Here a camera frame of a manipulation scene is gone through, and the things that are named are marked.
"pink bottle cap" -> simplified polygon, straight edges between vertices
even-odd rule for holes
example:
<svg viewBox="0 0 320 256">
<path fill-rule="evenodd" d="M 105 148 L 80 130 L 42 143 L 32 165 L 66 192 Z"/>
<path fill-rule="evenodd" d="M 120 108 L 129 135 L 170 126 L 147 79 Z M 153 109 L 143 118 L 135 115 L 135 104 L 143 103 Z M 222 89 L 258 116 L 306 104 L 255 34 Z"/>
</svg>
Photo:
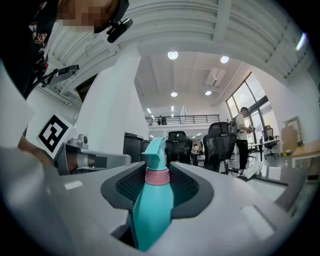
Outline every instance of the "pink bottle cap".
<svg viewBox="0 0 320 256">
<path fill-rule="evenodd" d="M 145 171 L 145 182 L 150 185 L 161 186 L 170 182 L 169 169 Z"/>
</svg>

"spray bottle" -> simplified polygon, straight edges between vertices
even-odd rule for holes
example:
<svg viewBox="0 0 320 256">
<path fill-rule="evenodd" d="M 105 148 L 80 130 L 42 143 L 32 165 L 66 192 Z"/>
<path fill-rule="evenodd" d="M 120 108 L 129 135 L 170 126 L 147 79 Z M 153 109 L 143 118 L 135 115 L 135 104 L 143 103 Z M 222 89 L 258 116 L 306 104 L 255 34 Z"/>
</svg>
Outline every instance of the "spray bottle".
<svg viewBox="0 0 320 256">
<path fill-rule="evenodd" d="M 149 158 L 145 183 L 133 208 L 133 225 L 140 251 L 148 250 L 171 222 L 174 194 L 165 163 L 165 139 L 153 139 L 144 155 Z"/>
</svg>

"spray nozzle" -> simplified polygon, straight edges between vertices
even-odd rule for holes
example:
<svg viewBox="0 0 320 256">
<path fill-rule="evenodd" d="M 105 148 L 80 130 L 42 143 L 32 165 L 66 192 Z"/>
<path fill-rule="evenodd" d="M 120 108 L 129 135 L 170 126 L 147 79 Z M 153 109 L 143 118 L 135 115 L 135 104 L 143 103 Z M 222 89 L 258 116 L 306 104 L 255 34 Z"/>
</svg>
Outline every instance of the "spray nozzle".
<svg viewBox="0 0 320 256">
<path fill-rule="evenodd" d="M 150 171 L 164 171 L 166 167 L 165 159 L 166 141 L 163 137 L 154 138 L 149 146 L 146 148 L 143 155 L 149 158 L 148 170 Z"/>
</svg>

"railing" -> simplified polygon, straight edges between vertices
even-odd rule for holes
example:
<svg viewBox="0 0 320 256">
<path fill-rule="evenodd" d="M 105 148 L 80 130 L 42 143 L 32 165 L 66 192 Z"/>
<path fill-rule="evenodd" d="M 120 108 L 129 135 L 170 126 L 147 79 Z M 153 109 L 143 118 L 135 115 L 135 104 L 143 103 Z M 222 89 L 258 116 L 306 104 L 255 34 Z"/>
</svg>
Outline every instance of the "railing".
<svg viewBox="0 0 320 256">
<path fill-rule="evenodd" d="M 173 117 L 157 116 L 154 118 L 146 117 L 145 121 L 148 126 L 157 126 L 157 125 L 212 124 L 212 123 L 220 122 L 220 119 L 218 114 L 204 114 L 204 115 L 179 115 L 179 116 L 173 116 Z"/>
</svg>

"window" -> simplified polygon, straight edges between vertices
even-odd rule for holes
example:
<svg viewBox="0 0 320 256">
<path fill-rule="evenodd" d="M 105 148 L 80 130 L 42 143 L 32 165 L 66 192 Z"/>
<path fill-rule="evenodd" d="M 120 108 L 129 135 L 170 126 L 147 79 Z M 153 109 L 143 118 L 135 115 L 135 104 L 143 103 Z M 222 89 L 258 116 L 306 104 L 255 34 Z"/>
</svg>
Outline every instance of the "window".
<svg viewBox="0 0 320 256">
<path fill-rule="evenodd" d="M 266 95 L 264 89 L 262 89 L 259 81 L 254 76 L 254 74 L 251 73 L 249 77 L 245 80 L 245 82 L 252 91 L 252 94 L 254 95 L 256 101 L 260 100 L 263 96 Z"/>
<path fill-rule="evenodd" d="M 264 129 L 262 126 L 259 112 L 258 111 L 253 112 L 251 114 L 251 118 L 252 118 L 253 126 L 255 127 L 256 139 L 257 139 L 257 141 L 259 141 L 259 139 L 261 139 L 261 137 L 262 137 L 262 131 Z"/>
<path fill-rule="evenodd" d="M 279 135 L 275 114 L 267 100 L 268 98 L 259 81 L 250 73 L 238 90 L 226 101 L 232 117 L 235 117 L 242 107 L 250 109 L 250 116 L 244 119 L 246 127 L 250 124 L 255 127 L 255 133 L 247 134 L 249 143 L 259 142 L 264 126 L 267 125 L 273 128 L 274 136 Z"/>
<path fill-rule="evenodd" d="M 269 101 L 265 104 L 263 104 L 260 107 L 263 122 L 265 126 L 271 126 L 273 129 L 273 136 L 280 135 L 278 125 L 277 125 L 277 120 L 274 114 L 274 111 L 271 108 L 271 105 Z"/>
<path fill-rule="evenodd" d="M 227 103 L 231 111 L 231 118 L 234 118 L 236 115 L 238 115 L 238 109 L 237 109 L 236 103 L 232 97 L 227 100 Z"/>
<path fill-rule="evenodd" d="M 242 107 L 249 108 L 251 105 L 256 103 L 252 93 L 245 83 L 240 86 L 240 88 L 234 93 L 233 97 L 239 108 L 239 111 Z"/>
<path fill-rule="evenodd" d="M 249 117 L 246 117 L 244 119 L 244 125 L 245 125 L 245 127 L 249 127 L 249 125 L 250 125 Z M 255 142 L 254 134 L 252 132 L 251 133 L 247 133 L 246 137 L 247 137 L 248 143 L 254 143 Z"/>
</svg>

